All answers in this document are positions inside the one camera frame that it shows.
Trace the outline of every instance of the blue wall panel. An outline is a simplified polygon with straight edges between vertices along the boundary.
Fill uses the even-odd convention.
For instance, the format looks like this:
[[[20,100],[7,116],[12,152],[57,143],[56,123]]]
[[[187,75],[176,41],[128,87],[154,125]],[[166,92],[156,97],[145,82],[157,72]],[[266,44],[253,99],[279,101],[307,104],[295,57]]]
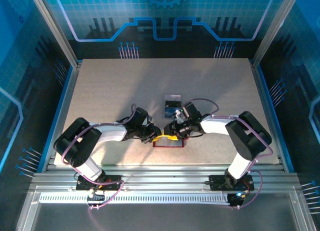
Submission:
[[[32,0],[0,0],[0,22],[0,230],[15,230],[38,166],[23,148],[42,153],[69,63]]]
[[[273,104],[293,167],[304,184],[320,182],[319,18],[319,0],[297,0],[261,62],[269,89],[279,84],[284,92]],[[320,227],[320,217],[312,217]]]
[[[283,0],[47,1],[83,59],[121,58],[120,42],[141,58],[251,58]]]

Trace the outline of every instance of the blue circuit line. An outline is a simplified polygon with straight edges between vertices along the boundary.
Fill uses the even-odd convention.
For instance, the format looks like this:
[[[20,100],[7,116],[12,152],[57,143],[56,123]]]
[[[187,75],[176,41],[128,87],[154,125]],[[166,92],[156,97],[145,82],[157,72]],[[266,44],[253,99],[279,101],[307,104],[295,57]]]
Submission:
[[[88,43],[88,42],[112,42],[114,41],[126,27],[131,26],[138,26],[139,21],[151,21],[152,22],[152,29],[153,29],[153,38],[156,41],[174,41],[177,38],[177,30],[178,30],[178,22],[179,21],[192,21],[193,26],[203,26],[217,41],[241,41],[241,42],[250,42],[253,41],[257,33],[254,34],[252,38],[221,38],[208,26],[205,22],[198,22],[197,17],[177,17],[174,19],[173,22],[173,36],[172,37],[158,37],[157,34],[157,23],[153,17],[134,17],[133,22],[125,23],[111,38],[99,38],[99,39],[79,39],[76,32],[73,30],[71,26],[71,32],[74,36],[74,39],[81,43]]]
[[[157,25],[156,25],[156,20],[153,17],[134,17],[133,18],[133,22],[127,22],[124,25],[122,25],[122,27],[111,37],[111,38],[97,38],[97,39],[79,39],[71,22],[70,19],[61,3],[60,0],[57,0],[57,3],[62,11],[62,14],[72,32],[72,35],[74,37],[74,39],[80,43],[88,43],[88,42],[112,42],[116,39],[116,37],[121,34],[121,32],[126,28],[126,27],[130,27],[130,26],[138,26],[138,21],[151,21],[152,22],[152,28],[153,28],[153,38],[156,41],[174,41],[177,38],[177,30],[178,30],[178,21],[182,21],[182,20],[189,20],[192,21],[192,25],[193,26],[203,26],[206,30],[208,30],[208,32],[217,40],[217,41],[241,41],[241,42],[250,42],[253,41],[257,35],[258,32],[262,26],[262,23],[270,9],[271,3],[273,2],[273,0],[270,0],[267,7],[265,8],[265,11],[261,17],[261,20],[258,24],[258,26],[256,27],[256,30],[252,36],[252,38],[220,38],[218,37],[218,35],[208,26],[207,23],[205,22],[198,22],[196,17],[177,17],[174,19],[173,21],[173,36],[172,37],[158,37],[157,35]]]
[[[17,125],[16,125],[16,127],[14,129],[13,135],[12,135],[12,137],[10,139],[10,142],[9,142],[8,146],[6,147],[4,155],[3,155],[2,159],[1,159],[1,162],[0,162],[0,173],[1,173],[3,167],[4,167],[5,163],[6,163],[6,160],[8,158],[8,155],[10,153],[10,150],[12,148],[12,145],[14,144],[14,141],[16,140],[16,137],[17,137],[17,134],[18,134],[18,132],[20,130],[21,124],[22,124],[22,122],[24,120],[24,115],[23,115],[23,112],[22,112],[21,103],[17,99],[15,99],[12,95],[10,95],[2,87],[0,87],[0,92],[3,93],[4,96],[6,96],[12,103],[14,103],[17,106],[18,112],[19,112],[19,121],[18,121],[18,123],[17,123]]]

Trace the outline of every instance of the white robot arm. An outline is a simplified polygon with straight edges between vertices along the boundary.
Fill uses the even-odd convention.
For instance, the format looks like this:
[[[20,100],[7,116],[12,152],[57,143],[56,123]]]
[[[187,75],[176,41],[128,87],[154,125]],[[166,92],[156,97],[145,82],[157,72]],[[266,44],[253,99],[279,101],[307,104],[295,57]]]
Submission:
[[[229,135],[237,154],[225,171],[225,182],[229,189],[233,189],[251,169],[256,157],[272,142],[270,134],[262,127],[256,118],[248,111],[240,115],[215,116],[201,115],[192,102],[181,108],[177,119],[169,123],[164,134],[187,139],[192,132],[202,134]]]
[[[80,117],[55,141],[53,148],[62,156],[64,163],[70,164],[85,177],[79,177],[80,183],[86,183],[90,188],[91,184],[87,181],[91,181],[94,186],[95,182],[103,183],[110,180],[110,176],[90,158],[95,146],[102,142],[126,141],[132,138],[140,139],[145,144],[151,143],[161,134],[161,130],[154,126],[151,120],[148,112],[140,107],[135,109],[131,117],[125,117],[113,124],[89,123]],[[75,137],[79,135],[80,138],[75,141]]]

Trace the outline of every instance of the purple cable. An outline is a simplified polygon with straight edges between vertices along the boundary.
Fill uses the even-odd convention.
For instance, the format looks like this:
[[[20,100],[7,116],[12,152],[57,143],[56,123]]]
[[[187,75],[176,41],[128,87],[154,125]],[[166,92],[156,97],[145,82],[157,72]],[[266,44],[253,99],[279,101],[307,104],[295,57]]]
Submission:
[[[229,208],[229,209],[243,209],[243,208],[245,208],[245,207],[247,207],[248,205],[250,205],[253,201],[255,201],[256,200],[256,198],[258,197],[258,195],[260,194],[260,192],[261,192],[261,188],[262,188],[262,184],[263,184],[263,178],[262,178],[262,174],[261,174],[261,172],[260,171],[252,171],[252,173],[253,172],[256,172],[256,173],[258,173],[259,174],[259,176],[260,176],[260,186],[259,186],[259,190],[256,192],[256,194],[255,194],[255,196],[249,201],[249,202],[247,202],[247,203],[245,203],[244,205],[242,205],[242,206],[225,206],[225,205],[219,205],[219,207],[221,207],[221,208]]]
[[[188,102],[186,102],[186,103],[185,103],[184,105],[182,105],[182,106],[185,106],[187,103],[190,103],[191,101],[196,101],[196,100],[208,101],[208,102],[210,102],[210,103],[212,103],[212,104],[214,104],[214,105],[216,106],[216,110],[214,110],[214,111],[211,112],[211,116],[212,116],[212,114],[218,112],[219,109],[220,109],[219,106],[218,106],[218,104],[216,104],[215,102],[213,102],[212,100],[210,100],[210,99],[208,99],[208,98],[203,98],[203,97],[197,97],[197,98],[190,99]]]
[[[95,230],[106,231],[106,228],[101,227],[101,225],[98,223],[98,221],[94,218],[94,216],[92,215],[91,210],[92,210],[91,207],[89,207],[88,208],[88,216],[89,216],[91,222],[94,224]]]
[[[86,176],[84,176],[78,169],[76,169],[75,167],[73,168],[76,172],[78,172],[82,177],[84,177],[87,181],[89,181],[92,184],[95,185],[115,185],[115,184],[119,184],[121,183],[119,189],[103,204],[97,205],[97,206],[91,206],[91,208],[93,209],[99,209],[102,208],[103,206],[106,206],[111,200],[114,199],[114,197],[120,192],[120,190],[124,187],[125,185],[125,181],[123,180],[117,180],[117,181],[111,181],[111,182],[95,182],[90,180],[89,178],[87,178]]]
[[[256,160],[261,159],[263,157],[269,157],[271,155],[274,154],[274,151],[272,150],[272,148],[266,143],[266,141],[260,137],[260,135],[252,128],[250,127],[249,124],[247,124],[244,120],[242,120],[239,117],[234,117],[234,116],[215,116],[211,114],[211,117],[213,119],[221,119],[221,120],[238,120],[240,123],[242,123],[244,126],[246,126],[253,134],[254,136],[256,136],[256,138],[267,148],[270,150],[270,153],[267,154],[263,154],[263,155],[259,155],[257,157],[255,157],[255,160],[252,161],[252,163],[256,163]]]
[[[69,163],[68,162],[65,162],[65,157],[67,155],[67,153],[69,152],[69,150],[71,149],[71,147],[75,144],[75,142],[80,138],[82,137],[82,135],[84,135],[88,130],[92,129],[92,128],[95,128],[95,127],[100,127],[100,126],[119,126],[119,125],[124,125],[126,124],[127,122],[129,122],[135,115],[136,113],[136,110],[137,110],[137,106],[135,103],[133,103],[131,105],[131,111],[132,111],[132,114],[131,116],[126,119],[125,121],[123,122],[119,122],[119,123],[108,123],[108,122],[105,122],[105,123],[100,123],[100,124],[93,124],[87,128],[85,128],[82,132],[80,132],[75,138],[74,140],[72,140],[72,142],[68,145],[68,147],[66,147],[66,149],[64,150],[63,154],[61,155],[61,161],[62,163],[68,165]],[[79,172],[78,169],[76,169],[75,167],[72,167],[76,172],[78,172],[80,175],[82,175],[81,172]],[[112,181],[112,182],[95,182],[95,181],[92,181],[90,180],[89,178],[87,178],[86,176],[82,175],[87,181],[89,181],[90,183],[93,183],[95,185],[114,185],[114,184],[119,184],[121,183],[119,189],[106,201],[104,202],[103,204],[100,204],[100,205],[97,205],[97,206],[92,206],[93,209],[99,209],[99,208],[102,208],[103,206],[107,205],[111,200],[114,199],[114,197],[120,192],[120,190],[124,187],[125,185],[125,181],[123,180],[118,180],[118,181]]]
[[[64,163],[65,165],[68,165],[69,163],[68,162],[65,162],[65,157],[67,155],[67,153],[69,152],[69,150],[71,149],[71,147],[75,144],[75,142],[82,137],[82,135],[84,135],[88,130],[90,129],[93,129],[95,127],[100,127],[100,126],[119,126],[119,125],[124,125],[126,124],[127,122],[129,122],[135,115],[136,113],[136,110],[137,110],[137,106],[135,103],[133,103],[131,105],[131,111],[132,111],[132,114],[131,116],[123,121],[123,122],[119,122],[119,123],[108,123],[108,122],[104,122],[104,123],[97,123],[97,124],[93,124],[87,128],[85,128],[84,130],[82,130],[75,138],[74,140],[72,140],[72,142],[68,145],[68,147],[66,147],[66,149],[64,150],[63,154],[61,155],[61,162]]]
[[[252,171],[252,173],[253,173],[253,172],[258,173],[259,176],[260,176],[260,186],[259,186],[259,190],[256,192],[255,196],[254,196],[249,202],[247,202],[247,203],[245,203],[244,205],[240,206],[239,209],[243,209],[243,208],[247,207],[249,204],[251,204],[253,201],[255,201],[256,198],[258,197],[258,195],[259,195],[260,192],[261,192],[262,183],[263,183],[262,174],[261,174],[260,171]]]

